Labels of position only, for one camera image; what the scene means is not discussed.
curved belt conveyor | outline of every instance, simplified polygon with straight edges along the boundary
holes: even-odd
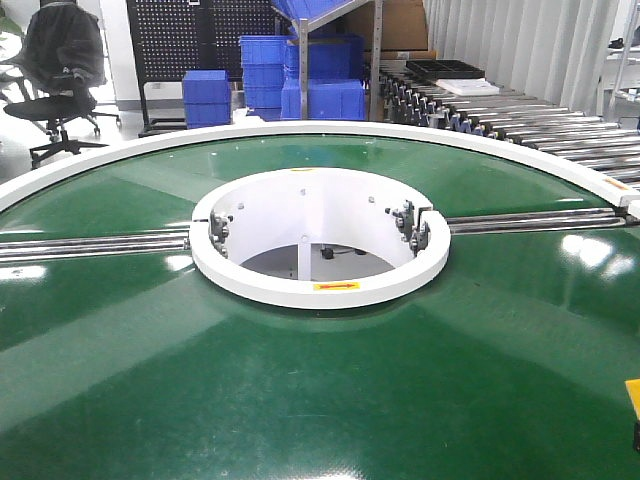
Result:
[[[296,223],[398,242],[397,271],[437,227],[428,283],[316,308],[376,277],[311,272],[288,282],[314,307],[286,308],[201,273],[190,231],[232,262],[279,238],[327,168],[375,176],[321,185],[331,207]],[[227,188],[274,171],[300,172],[278,211]],[[203,215],[221,188],[233,207]],[[0,212],[0,478],[637,476],[640,192],[602,172],[437,129],[276,122],[65,159],[0,186]],[[316,261],[369,256],[345,252]]]

roller conveyor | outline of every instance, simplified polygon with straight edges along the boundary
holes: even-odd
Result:
[[[398,62],[384,62],[383,94],[393,123],[444,128],[518,143],[640,185],[640,136],[617,123],[585,116],[502,88],[499,95],[460,96]]]

black office chair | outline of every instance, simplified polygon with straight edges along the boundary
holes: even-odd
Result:
[[[102,38],[95,16],[78,7],[75,0],[41,1],[20,53],[3,63],[19,67],[35,88],[49,94],[4,108],[16,118],[47,122],[51,143],[29,149],[32,169],[58,152],[77,155],[81,148],[106,146],[71,140],[65,128],[67,122],[85,118],[94,125],[96,134],[100,131],[93,118],[97,102],[89,92],[90,87],[106,82]]]

metal shelf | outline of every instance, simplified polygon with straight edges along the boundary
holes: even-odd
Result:
[[[365,3],[375,3],[373,20],[373,42],[371,46],[371,82],[369,84],[369,120],[375,120],[378,115],[378,93],[380,91],[380,51],[382,48],[382,11],[384,0],[350,0],[339,7],[316,18],[291,18],[281,10],[273,7],[276,12],[288,19],[298,34],[300,45],[300,106],[303,120],[309,117],[309,33],[327,23],[346,15],[361,7]]]
[[[617,55],[619,56],[619,66],[616,80],[613,86],[613,92],[611,94],[611,99],[609,100],[609,110],[607,112],[607,117],[609,119],[613,119],[616,99],[621,98],[629,102],[640,103],[636,94],[625,92],[623,89],[621,89],[625,68],[631,64],[635,64],[638,62],[637,59],[629,57],[634,32],[636,26],[638,25],[638,18],[640,18],[640,1],[633,1],[630,4],[629,14],[627,17],[627,25],[624,36],[624,48],[621,54]]]

white wall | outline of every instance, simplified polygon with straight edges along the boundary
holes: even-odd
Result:
[[[423,0],[438,58],[571,110],[590,111],[617,0]]]
[[[117,102],[122,106],[123,102],[139,101],[127,2],[126,0],[102,0],[101,5]],[[182,87],[175,82],[147,85],[145,94],[148,100],[180,99]]]
[[[618,13],[616,13],[616,20],[613,24],[611,40],[624,37],[625,28],[627,27],[627,17],[629,16],[631,3],[635,3],[635,0],[618,0]]]

